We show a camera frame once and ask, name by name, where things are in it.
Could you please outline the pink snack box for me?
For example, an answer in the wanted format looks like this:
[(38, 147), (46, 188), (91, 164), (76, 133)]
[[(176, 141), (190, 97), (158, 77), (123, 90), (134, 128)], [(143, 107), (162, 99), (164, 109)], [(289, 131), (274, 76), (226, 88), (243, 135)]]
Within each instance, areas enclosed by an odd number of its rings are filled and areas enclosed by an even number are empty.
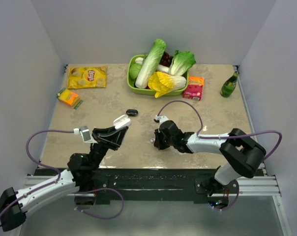
[(203, 95), (204, 84), (204, 78), (190, 76), (187, 88), (183, 92), (183, 98), (200, 101)]

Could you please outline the tall napa cabbage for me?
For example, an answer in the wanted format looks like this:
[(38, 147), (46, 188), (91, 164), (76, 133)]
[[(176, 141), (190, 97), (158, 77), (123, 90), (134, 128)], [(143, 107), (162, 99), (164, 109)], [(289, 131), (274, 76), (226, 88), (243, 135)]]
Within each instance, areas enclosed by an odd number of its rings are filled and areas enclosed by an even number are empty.
[(162, 39), (156, 39), (151, 51), (144, 59), (141, 70), (136, 79), (135, 86), (137, 88), (145, 89), (147, 87), (149, 78), (156, 71), (165, 49), (165, 41)]

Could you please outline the green leafy lettuce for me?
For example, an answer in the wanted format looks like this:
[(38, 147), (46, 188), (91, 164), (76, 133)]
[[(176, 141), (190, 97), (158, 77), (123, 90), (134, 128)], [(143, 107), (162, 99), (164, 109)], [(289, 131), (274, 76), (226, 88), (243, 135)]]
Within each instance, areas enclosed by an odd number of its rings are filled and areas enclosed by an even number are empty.
[(182, 76), (195, 63), (196, 61), (194, 53), (191, 51), (176, 50), (172, 59), (172, 63), (169, 67), (168, 74), (172, 76)]

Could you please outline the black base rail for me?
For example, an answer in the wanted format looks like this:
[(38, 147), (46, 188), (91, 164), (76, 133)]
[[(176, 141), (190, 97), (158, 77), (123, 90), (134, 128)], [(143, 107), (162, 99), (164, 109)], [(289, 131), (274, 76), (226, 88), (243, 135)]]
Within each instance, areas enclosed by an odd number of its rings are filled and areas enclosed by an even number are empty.
[(275, 177), (258, 170), (253, 178), (240, 177), (218, 190), (206, 190), (202, 184), (212, 177), (214, 169), (98, 169), (92, 177), (92, 186), (100, 189), (95, 194), (76, 194), (75, 200), (83, 207), (108, 205), (122, 194), (125, 201), (181, 201), (195, 204), (231, 203), (236, 196), (280, 196)]

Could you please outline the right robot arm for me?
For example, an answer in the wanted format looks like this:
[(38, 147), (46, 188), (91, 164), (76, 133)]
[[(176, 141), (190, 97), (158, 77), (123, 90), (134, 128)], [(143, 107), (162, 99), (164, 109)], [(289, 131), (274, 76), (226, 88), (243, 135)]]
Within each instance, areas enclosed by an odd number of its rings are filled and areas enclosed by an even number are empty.
[(182, 132), (166, 116), (157, 116), (154, 146), (159, 150), (173, 147), (180, 153), (222, 154), (227, 163), (217, 168), (212, 177), (201, 186), (215, 193), (222, 193), (228, 184), (239, 177), (252, 178), (263, 161), (266, 150), (238, 128), (220, 135), (198, 136), (195, 132)]

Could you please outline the green plastic basin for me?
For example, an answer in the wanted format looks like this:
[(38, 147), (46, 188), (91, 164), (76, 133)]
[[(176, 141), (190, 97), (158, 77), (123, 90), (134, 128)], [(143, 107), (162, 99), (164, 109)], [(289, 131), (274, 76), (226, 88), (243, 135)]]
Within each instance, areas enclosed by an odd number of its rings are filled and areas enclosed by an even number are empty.
[[(134, 57), (131, 58), (131, 60), (129, 62), (129, 66), (128, 66), (128, 71), (127, 71), (127, 84), (135, 94), (154, 96), (155, 91), (153, 91), (153, 90), (141, 89), (141, 88), (134, 87), (135, 80), (131, 79), (131, 77), (129, 76), (129, 70), (130, 70), (131, 66), (135, 63), (135, 60), (137, 58), (145, 58), (145, 57), (146, 57), (146, 55), (135, 55)], [(186, 79), (186, 85), (182, 89), (171, 91), (171, 92), (165, 94), (164, 96), (178, 96), (184, 92), (184, 90), (188, 86), (189, 71), (186, 71), (182, 76)]]

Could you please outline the green glass bottle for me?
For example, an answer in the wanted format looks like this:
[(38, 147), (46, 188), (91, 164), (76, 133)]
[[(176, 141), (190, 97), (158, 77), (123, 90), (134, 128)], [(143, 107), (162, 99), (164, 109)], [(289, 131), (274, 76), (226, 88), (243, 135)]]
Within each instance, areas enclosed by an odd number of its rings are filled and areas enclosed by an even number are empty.
[(229, 97), (235, 90), (239, 72), (235, 71), (233, 75), (223, 84), (220, 95), (223, 97)]

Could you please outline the black earbud charging case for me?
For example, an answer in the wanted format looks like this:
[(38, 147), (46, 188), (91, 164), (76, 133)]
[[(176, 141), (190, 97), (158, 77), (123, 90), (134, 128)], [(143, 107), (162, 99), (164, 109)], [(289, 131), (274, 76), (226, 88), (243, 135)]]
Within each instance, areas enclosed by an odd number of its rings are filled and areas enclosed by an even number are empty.
[(126, 114), (130, 117), (136, 117), (138, 115), (138, 111), (136, 109), (128, 109), (126, 110)]

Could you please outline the yellow chips bag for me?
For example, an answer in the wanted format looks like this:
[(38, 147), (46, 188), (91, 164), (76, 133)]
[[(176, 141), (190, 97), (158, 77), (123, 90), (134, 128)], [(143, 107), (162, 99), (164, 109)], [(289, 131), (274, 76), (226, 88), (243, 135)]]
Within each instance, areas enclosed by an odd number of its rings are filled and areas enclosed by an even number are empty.
[(69, 68), (68, 89), (106, 88), (106, 86), (107, 66)]

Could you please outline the yellow orange sponge pack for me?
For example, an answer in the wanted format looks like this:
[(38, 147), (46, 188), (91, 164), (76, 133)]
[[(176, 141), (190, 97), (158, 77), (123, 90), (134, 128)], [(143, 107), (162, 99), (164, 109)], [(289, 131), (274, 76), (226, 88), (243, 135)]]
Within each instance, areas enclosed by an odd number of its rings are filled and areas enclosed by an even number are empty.
[(60, 102), (75, 110), (83, 103), (83, 100), (80, 98), (78, 94), (66, 88), (62, 88), (57, 93), (56, 97)]

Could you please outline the small green cabbage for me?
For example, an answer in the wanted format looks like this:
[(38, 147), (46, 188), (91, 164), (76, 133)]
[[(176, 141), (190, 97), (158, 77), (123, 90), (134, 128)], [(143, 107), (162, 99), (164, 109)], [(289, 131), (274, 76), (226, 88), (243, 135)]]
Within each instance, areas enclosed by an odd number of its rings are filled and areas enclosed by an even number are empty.
[(142, 65), (139, 63), (134, 63), (133, 65), (131, 65), (129, 68), (130, 79), (135, 80), (138, 77), (141, 68), (142, 68)]

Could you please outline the yellow napa cabbage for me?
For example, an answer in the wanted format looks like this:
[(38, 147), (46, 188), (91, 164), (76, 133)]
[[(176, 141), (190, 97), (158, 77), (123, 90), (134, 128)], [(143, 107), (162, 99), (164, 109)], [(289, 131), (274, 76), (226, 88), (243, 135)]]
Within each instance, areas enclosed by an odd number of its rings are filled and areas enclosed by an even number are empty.
[(164, 72), (154, 72), (149, 78), (148, 87), (155, 91), (155, 98), (162, 97), (172, 91), (183, 89), (186, 79), (183, 76), (172, 76)]

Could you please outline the white earbud charging case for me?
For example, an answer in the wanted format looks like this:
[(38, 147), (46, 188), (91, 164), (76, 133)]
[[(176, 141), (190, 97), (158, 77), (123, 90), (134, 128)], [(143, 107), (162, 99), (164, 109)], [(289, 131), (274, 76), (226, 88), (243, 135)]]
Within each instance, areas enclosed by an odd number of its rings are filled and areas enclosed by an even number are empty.
[(118, 130), (124, 127), (129, 127), (130, 125), (131, 125), (131, 119), (128, 117), (128, 115), (122, 115), (113, 121), (113, 126), (115, 130)]

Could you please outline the dark red grapes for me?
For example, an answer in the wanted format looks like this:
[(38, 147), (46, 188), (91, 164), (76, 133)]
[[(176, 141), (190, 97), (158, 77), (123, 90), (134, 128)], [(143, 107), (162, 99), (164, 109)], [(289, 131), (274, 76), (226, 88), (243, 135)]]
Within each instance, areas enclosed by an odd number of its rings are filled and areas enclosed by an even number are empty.
[(169, 55), (167, 52), (164, 52), (159, 64), (166, 67), (170, 67), (172, 60), (173, 56)]

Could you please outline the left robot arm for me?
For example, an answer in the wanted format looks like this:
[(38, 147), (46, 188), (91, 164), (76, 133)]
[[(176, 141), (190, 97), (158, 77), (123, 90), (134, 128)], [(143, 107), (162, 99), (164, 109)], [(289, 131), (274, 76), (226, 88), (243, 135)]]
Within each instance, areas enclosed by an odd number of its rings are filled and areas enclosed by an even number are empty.
[(14, 190), (10, 187), (0, 196), (0, 228), (11, 231), (26, 221), (27, 214), (68, 194), (95, 194), (100, 191), (112, 191), (120, 199), (123, 196), (115, 189), (97, 188), (92, 181), (95, 171), (108, 150), (118, 150), (129, 126), (112, 126), (103, 129), (89, 129), (84, 126), (70, 131), (80, 135), (83, 142), (90, 145), (89, 153), (75, 153), (70, 156), (67, 169), (46, 165), (55, 171), (56, 176), (29, 188)]

